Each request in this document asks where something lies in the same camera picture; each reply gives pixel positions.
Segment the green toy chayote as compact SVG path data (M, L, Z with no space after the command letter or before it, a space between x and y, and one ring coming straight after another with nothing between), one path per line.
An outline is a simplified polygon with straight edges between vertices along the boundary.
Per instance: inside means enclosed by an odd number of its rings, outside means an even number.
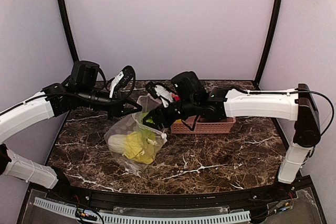
M143 113L142 115L142 124L144 125L152 125L155 124L152 117L150 115L148 115L148 112Z

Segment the yellow toy napa cabbage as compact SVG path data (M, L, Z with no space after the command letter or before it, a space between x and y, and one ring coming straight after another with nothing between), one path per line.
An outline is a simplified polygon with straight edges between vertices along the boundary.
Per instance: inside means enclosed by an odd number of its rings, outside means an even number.
M143 164L151 164L160 147L155 134L150 131L133 131L128 135L115 134L108 138L107 145L111 152Z

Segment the clear zip top bag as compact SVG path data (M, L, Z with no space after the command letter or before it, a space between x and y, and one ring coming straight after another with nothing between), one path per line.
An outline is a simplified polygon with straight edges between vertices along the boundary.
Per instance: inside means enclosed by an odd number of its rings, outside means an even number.
M165 130L142 124L143 118L161 101L150 95L142 95L137 103L142 106L142 111L119 120L105 133L104 139L115 161L126 172L140 176L167 142L167 134Z

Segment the pink perforated plastic basket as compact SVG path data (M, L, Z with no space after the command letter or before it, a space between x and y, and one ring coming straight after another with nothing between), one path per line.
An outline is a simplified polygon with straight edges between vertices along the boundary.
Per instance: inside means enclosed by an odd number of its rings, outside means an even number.
M224 110L227 91L218 88L204 96L194 95L194 100L180 99L181 114L171 126L174 134L227 134L235 119Z

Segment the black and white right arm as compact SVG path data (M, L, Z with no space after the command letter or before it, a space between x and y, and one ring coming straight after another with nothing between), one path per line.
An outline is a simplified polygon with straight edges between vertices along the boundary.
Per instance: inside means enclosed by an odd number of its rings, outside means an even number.
M280 91L251 91L237 87L208 92L193 71L185 71L171 79L175 101L164 85L149 82L147 92L162 104L151 110L142 123L153 129L169 128L176 120L200 116L211 122L245 116L277 118L295 123L295 134L280 165L277 181L291 184L305 160L312 154L324 132L320 129L319 111L314 91L304 84Z

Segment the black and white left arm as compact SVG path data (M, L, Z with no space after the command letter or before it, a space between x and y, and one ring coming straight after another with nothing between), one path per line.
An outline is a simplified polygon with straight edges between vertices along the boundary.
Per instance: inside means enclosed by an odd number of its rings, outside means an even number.
M135 84L136 75L131 66L124 67L114 78L104 80L96 87L98 76L104 76L99 64L76 61L71 74L62 82L54 83L31 98L1 112L1 174L47 189L68 185L66 176L57 168L37 164L21 157L5 145L5 141L41 121L63 115L76 108L105 111L109 119L140 112L142 107L120 93L128 83Z

